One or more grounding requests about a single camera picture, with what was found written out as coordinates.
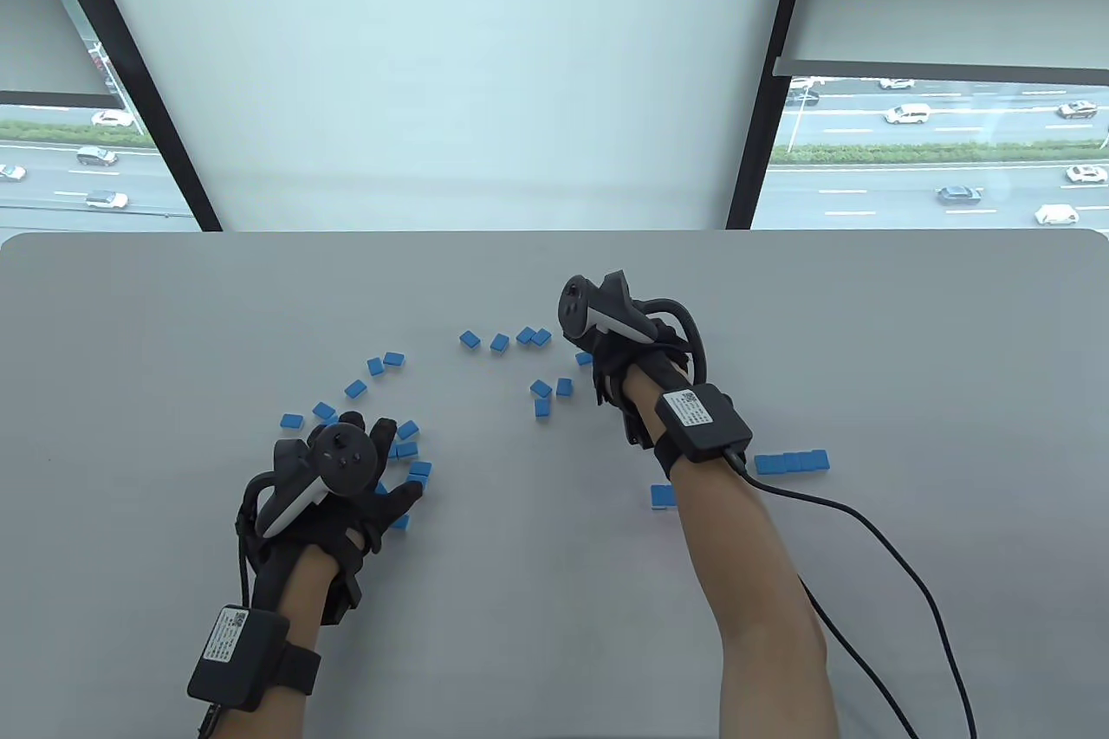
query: wrist strap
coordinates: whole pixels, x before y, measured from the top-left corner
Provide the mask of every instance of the wrist strap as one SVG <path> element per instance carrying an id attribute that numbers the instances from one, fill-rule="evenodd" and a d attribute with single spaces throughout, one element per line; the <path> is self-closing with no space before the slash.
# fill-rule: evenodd
<path id="1" fill-rule="evenodd" d="M 311 696 L 316 687 L 316 674 L 319 671 L 319 655 L 304 647 L 286 642 L 269 687 L 288 687 L 305 696 Z"/>

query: black cable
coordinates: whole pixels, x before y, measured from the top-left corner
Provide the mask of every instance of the black cable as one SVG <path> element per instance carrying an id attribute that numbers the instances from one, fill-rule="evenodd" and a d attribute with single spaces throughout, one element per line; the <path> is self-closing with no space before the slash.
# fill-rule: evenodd
<path id="1" fill-rule="evenodd" d="M 843 503 L 835 500 L 825 500 L 825 498 L 821 496 L 812 496 L 811 494 L 801 494 L 796 490 L 785 490 L 784 488 L 774 487 L 773 485 L 764 485 L 757 479 L 752 478 L 751 474 L 747 473 L 747 466 L 745 459 L 731 448 L 724 451 L 724 458 L 726 459 L 731 468 L 735 470 L 735 473 L 740 477 L 742 477 L 744 482 L 751 485 L 751 487 L 756 488 L 759 490 L 763 490 L 764 493 L 767 494 L 774 494 L 775 496 L 786 496 L 792 500 L 810 502 L 813 503 L 814 505 L 823 505 L 827 508 L 835 508 L 836 510 L 843 512 L 844 514 L 847 514 L 854 517 L 859 523 L 862 523 L 863 526 L 865 526 L 866 529 L 875 536 L 876 540 L 878 540 L 879 543 L 882 543 L 883 546 L 885 546 L 886 550 L 889 551 L 889 554 L 893 556 L 895 560 L 897 560 L 897 564 L 903 569 L 905 569 L 905 574 L 907 574 L 907 576 L 913 578 L 913 583 L 915 583 L 917 588 L 920 589 L 920 594 L 924 596 L 924 599 L 928 604 L 928 609 L 930 609 L 932 611 L 933 620 L 936 621 L 936 631 L 939 632 L 939 641 L 944 646 L 944 655 L 947 657 L 947 667 L 950 667 L 952 669 L 952 678 L 955 679 L 955 687 L 958 688 L 959 699 L 962 699 L 963 701 L 963 712 L 966 715 L 967 730 L 970 733 L 970 739 L 977 739 L 978 728 L 975 727 L 974 711 L 970 708 L 970 697 L 967 696 L 966 685 L 963 684 L 963 675 L 959 672 L 958 665 L 955 661 L 955 654 L 952 651 L 952 642 L 947 637 L 947 628 L 944 626 L 944 619 L 939 614 L 939 607 L 936 605 L 936 599 L 932 596 L 932 593 L 928 590 L 924 580 L 920 579 L 920 576 L 913 570 L 912 566 L 908 565 L 908 563 L 901 555 L 898 549 L 894 547 L 893 543 L 886 539 L 885 535 L 877 529 L 877 526 L 875 526 L 874 523 L 864 517 L 863 514 L 861 514 L 858 510 L 851 507 L 849 505 L 844 505 Z M 808 594 L 808 600 L 812 603 L 813 609 L 816 610 L 816 614 L 820 616 L 821 620 L 823 620 L 825 626 L 828 627 L 828 629 L 835 636 L 836 640 L 838 640 L 840 644 L 843 645 L 843 647 L 847 650 L 848 655 L 851 655 L 851 657 L 855 659 L 856 664 L 858 664 L 858 666 L 863 668 L 863 671 L 866 672 L 869 679 L 874 681 L 874 684 L 878 688 L 878 691 L 885 697 L 886 701 L 893 708 L 894 712 L 897 715 L 897 718 L 901 720 L 902 726 L 905 728 L 908 735 L 913 737 L 913 739 L 918 739 L 918 736 L 909 726 L 908 720 L 905 718 L 904 712 L 895 702 L 893 696 L 889 694 L 889 690 L 886 689 L 885 685 L 882 684 L 877 674 L 873 669 L 871 669 L 871 667 L 866 664 L 866 661 L 863 660 L 862 656 L 859 656 L 858 652 L 853 647 L 851 647 L 851 645 L 847 642 L 847 639 L 840 632 L 840 630 L 832 625 L 832 621 L 828 620 L 827 615 L 824 614 L 824 610 L 820 607 L 818 604 L 816 604 L 816 600 L 813 598 L 812 593 L 808 591 L 807 586 L 805 587 L 805 593 Z"/>

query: highway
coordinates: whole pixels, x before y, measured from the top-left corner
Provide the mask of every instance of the highway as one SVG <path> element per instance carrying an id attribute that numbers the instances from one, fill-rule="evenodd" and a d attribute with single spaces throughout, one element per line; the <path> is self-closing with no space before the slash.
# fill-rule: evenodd
<path id="1" fill-rule="evenodd" d="M 0 142 L 0 164 L 27 168 L 0 181 L 0 241 L 24 231 L 195 231 L 184 198 L 152 150 L 119 150 L 113 168 L 83 168 L 70 146 Z M 122 210 L 88 207 L 91 190 L 126 193 Z"/>
<path id="2" fill-rule="evenodd" d="M 975 84 L 916 81 L 914 89 L 879 89 L 877 81 L 842 79 L 813 87 L 820 102 L 788 105 L 775 143 L 954 144 L 957 141 L 1095 140 L 1109 132 L 1109 89 L 1075 85 Z M 1102 107 L 1091 119 L 1058 117 L 1059 104 L 1086 99 Z M 888 124 L 899 104 L 927 104 L 926 124 Z"/>
<path id="3" fill-rule="evenodd" d="M 1064 203 L 1080 216 L 1069 227 L 1109 235 L 1109 185 L 1070 184 L 1065 169 L 1046 162 L 772 168 L 754 227 L 1038 227 L 1041 204 Z M 939 204 L 936 189 L 946 184 L 983 188 L 983 200 Z"/>

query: label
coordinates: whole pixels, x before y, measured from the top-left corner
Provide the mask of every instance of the label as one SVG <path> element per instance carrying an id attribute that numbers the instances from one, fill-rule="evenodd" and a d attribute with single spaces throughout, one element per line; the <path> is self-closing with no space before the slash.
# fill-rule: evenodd
<path id="1" fill-rule="evenodd" d="M 679 389 L 678 392 L 663 393 L 662 398 L 667 399 L 670 409 L 674 411 L 678 421 L 683 427 L 693 427 L 698 424 L 712 424 L 709 411 L 704 408 L 701 398 L 692 389 Z"/>
<path id="2" fill-rule="evenodd" d="M 227 664 L 235 654 L 235 645 L 238 644 L 238 636 L 243 634 L 243 624 L 246 622 L 246 609 L 235 609 L 228 606 L 220 610 L 220 617 L 212 628 L 208 642 L 202 656 L 206 661 L 220 661 Z"/>

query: table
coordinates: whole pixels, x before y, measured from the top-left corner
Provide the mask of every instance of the table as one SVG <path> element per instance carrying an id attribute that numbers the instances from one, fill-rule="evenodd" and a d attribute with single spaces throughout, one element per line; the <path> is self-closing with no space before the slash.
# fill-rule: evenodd
<path id="1" fill-rule="evenodd" d="M 414 418 L 436 469 L 321 644 L 309 737 L 700 737 L 720 655 L 661 482 L 557 334 L 569 275 L 673 296 L 754 452 L 884 529 L 943 609 L 983 736 L 1109 717 L 1109 255 L 1092 232 L 24 235 L 0 251 L 0 685 L 20 739 L 189 735 L 237 599 L 232 518 L 284 412 Z M 470 328 L 482 347 L 458 335 Z M 404 352 L 383 382 L 366 360 Z M 577 382 L 548 424 L 535 378 Z M 394 466 L 393 484 L 403 477 Z M 922 736 L 963 736 L 923 599 L 853 520 L 772 500 Z M 899 729 L 835 645 L 845 737 Z"/>

